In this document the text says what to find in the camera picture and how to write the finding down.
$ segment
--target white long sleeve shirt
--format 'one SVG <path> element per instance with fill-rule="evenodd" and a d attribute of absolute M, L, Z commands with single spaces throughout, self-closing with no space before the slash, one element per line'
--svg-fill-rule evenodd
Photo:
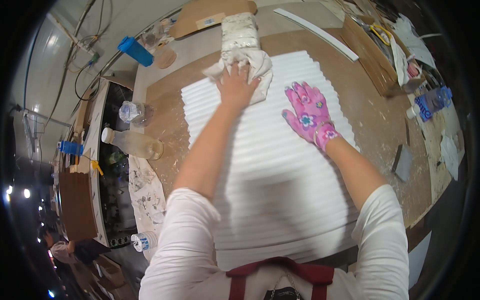
<path fill-rule="evenodd" d="M 142 278 L 140 300 L 227 300 L 231 278 L 215 266 L 215 207 L 187 188 L 172 192 L 157 251 Z M 363 205 L 352 238 L 359 246 L 355 272 L 335 269 L 327 299 L 408 299 L 407 237 L 402 210 L 390 185 L 376 189 Z M 246 280 L 245 299 L 263 299 L 285 273 L 262 266 Z M 312 284 L 293 275 L 295 287 L 310 300 Z M 276 288 L 290 287 L 283 277 Z"/>

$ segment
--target person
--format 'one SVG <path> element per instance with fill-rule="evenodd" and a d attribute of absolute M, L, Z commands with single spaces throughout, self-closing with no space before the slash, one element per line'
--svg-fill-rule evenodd
<path fill-rule="evenodd" d="M 60 240 L 60 236 L 57 233 L 51 232 L 51 230 L 46 227 L 42 227 L 39 235 L 41 236 L 40 239 L 44 241 L 44 245 L 50 250 L 52 256 L 60 262 L 65 264 L 79 262 L 73 254 L 75 252 L 75 241 L 71 240 L 66 242 Z"/>
<path fill-rule="evenodd" d="M 139 299 L 408 299 L 407 237 L 392 187 L 339 134 L 325 98 L 308 84 L 285 93 L 294 114 L 288 125 L 338 166 L 359 210 L 352 238 L 356 270 L 296 264 L 272 258 L 224 272 L 214 263 L 213 231 L 220 216 L 212 204 L 229 132 L 249 105 L 259 79 L 247 83 L 249 67 L 233 64 L 217 82 L 221 104 L 198 136 L 174 182 L 157 251 L 141 281 Z"/>
<path fill-rule="evenodd" d="M 100 254 L 110 251 L 109 248 L 93 239 L 66 241 L 57 232 L 46 226 L 40 229 L 39 238 L 50 250 L 52 256 L 65 264 L 83 263 L 89 265 Z"/>

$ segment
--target bottle label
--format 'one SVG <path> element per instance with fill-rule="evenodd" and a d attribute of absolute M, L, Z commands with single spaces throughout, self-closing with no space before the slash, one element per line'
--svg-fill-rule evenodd
<path fill-rule="evenodd" d="M 432 117 L 432 112 L 430 112 L 425 102 L 425 96 L 416 97 L 415 103 L 420 107 L 420 117 L 424 122 Z"/>

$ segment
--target blue cup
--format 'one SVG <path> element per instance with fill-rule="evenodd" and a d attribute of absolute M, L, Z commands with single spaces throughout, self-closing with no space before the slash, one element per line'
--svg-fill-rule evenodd
<path fill-rule="evenodd" d="M 117 47 L 118 50 L 127 53 L 134 60 L 148 67 L 153 63 L 153 55 L 150 54 L 133 36 L 124 37 Z"/>
<path fill-rule="evenodd" d="M 58 142 L 57 149 L 59 149 L 60 152 L 74 154 L 77 156 L 82 155 L 82 153 L 84 152 L 84 146 L 82 144 L 77 144 L 69 141 Z"/>

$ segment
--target necklace chain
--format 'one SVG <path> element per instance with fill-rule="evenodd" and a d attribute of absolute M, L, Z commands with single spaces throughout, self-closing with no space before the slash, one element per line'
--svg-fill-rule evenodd
<path fill-rule="evenodd" d="M 295 295 L 297 296 L 297 300 L 300 300 L 300 293 L 299 291 L 297 290 L 297 288 L 295 287 L 295 283 L 293 282 L 293 277 L 292 275 L 290 274 L 290 272 L 285 272 L 282 276 L 280 276 L 280 278 L 276 281 L 275 283 L 275 286 L 273 287 L 273 290 L 272 290 L 272 295 L 270 295 L 270 300 L 273 300 L 273 296 L 275 295 L 275 291 L 276 291 L 276 287 L 278 285 L 278 283 L 280 282 L 280 280 L 283 278 L 283 277 L 287 277 L 288 281 L 290 282 L 290 284 L 292 285 L 293 289 L 295 290 Z"/>

